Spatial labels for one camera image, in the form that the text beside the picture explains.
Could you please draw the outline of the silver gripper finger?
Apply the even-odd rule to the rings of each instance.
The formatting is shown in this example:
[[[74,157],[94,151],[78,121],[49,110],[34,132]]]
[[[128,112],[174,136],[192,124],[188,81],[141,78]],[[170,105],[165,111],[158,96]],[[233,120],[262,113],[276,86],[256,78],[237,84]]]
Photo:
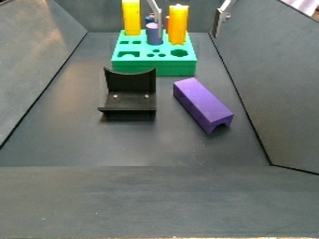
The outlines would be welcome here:
[[[145,0],[145,1],[153,11],[154,23],[157,24],[158,27],[158,38],[161,38],[161,9],[158,8],[156,0]]]
[[[216,9],[214,14],[214,24],[213,24],[213,36],[217,37],[221,23],[226,20],[228,17],[228,8],[230,7],[232,0],[224,0],[221,6]]]

